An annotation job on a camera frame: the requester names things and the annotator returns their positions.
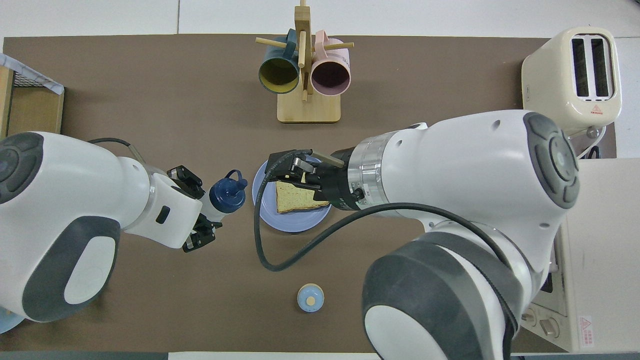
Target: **mug handle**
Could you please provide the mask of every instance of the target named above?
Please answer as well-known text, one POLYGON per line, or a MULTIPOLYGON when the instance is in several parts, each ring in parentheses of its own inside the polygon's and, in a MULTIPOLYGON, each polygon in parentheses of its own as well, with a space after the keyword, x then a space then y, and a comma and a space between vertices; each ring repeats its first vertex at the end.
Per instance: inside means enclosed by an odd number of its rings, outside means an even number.
POLYGON ((287 34, 287 46, 284 48, 284 53, 282 53, 282 56, 287 59, 293 58, 293 55, 296 51, 296 46, 298 46, 296 30, 289 29, 289 32, 287 34))
POLYGON ((326 50, 324 50, 324 43, 329 42, 328 36, 326 36, 326 32, 324 30, 320 30, 316 33, 316 55, 318 60, 324 60, 328 56, 326 55, 326 50))

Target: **mug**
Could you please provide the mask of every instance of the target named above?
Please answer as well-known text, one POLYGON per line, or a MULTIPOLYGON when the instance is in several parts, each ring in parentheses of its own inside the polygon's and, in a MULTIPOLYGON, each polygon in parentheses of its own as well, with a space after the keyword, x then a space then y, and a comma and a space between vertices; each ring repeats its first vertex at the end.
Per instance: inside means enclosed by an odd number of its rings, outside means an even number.
POLYGON ((325 45, 342 44, 336 38, 328 38, 324 30, 316 33, 316 52, 311 66, 311 85, 314 90, 327 96, 340 95, 351 84, 349 50, 324 50, 325 45))
POLYGON ((298 52, 296 46, 296 30, 289 29, 286 37, 276 37, 274 40, 287 43, 287 46, 277 47, 267 45, 267 51, 258 78, 265 89, 276 94, 286 94, 298 86, 300 68, 298 67, 298 52))

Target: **plate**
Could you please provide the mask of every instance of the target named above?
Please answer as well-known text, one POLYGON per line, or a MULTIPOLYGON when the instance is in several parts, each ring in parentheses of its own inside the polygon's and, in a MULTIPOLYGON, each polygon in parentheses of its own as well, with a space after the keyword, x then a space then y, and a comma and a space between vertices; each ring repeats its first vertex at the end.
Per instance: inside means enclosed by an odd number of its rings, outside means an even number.
MULTIPOLYGON (((318 159, 307 156, 308 160, 319 161, 318 159)), ((258 197, 258 189, 264 179, 264 170, 267 168, 267 161, 258 169, 253 178, 252 195, 253 205, 258 197)), ((322 219, 326 217, 331 209, 331 205, 323 206, 313 210, 292 211, 290 213, 280 214, 276 207, 276 184, 268 183, 262 194, 262 206, 260 207, 260 217, 272 228, 284 231, 286 233, 300 233, 309 230, 320 224, 322 219)))
POLYGON ((23 320, 22 316, 0 307, 0 334, 18 326, 23 320))

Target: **bread slice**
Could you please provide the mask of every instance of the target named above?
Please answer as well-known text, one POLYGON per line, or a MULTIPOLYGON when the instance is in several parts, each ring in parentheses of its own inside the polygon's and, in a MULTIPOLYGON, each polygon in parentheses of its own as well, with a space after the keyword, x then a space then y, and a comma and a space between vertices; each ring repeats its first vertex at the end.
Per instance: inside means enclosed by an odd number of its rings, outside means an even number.
POLYGON ((329 205, 328 201, 315 201, 314 191, 301 189, 289 183, 276 181, 276 204, 278 213, 294 210, 311 210, 329 205))

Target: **oven knob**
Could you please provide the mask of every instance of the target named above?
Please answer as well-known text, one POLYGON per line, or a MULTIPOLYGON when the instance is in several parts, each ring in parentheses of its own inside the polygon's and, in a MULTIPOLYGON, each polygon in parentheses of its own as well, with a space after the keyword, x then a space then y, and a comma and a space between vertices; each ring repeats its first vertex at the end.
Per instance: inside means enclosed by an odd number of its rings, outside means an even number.
POLYGON ((554 318, 540 320, 540 327, 542 328, 542 332, 544 332, 546 336, 549 336, 551 338, 557 338, 558 336, 560 336, 560 327, 558 326, 558 322, 554 318))
POLYGON ((527 311, 525 311, 520 318, 527 325, 536 326, 536 313, 534 313, 531 308, 527 309, 527 311))

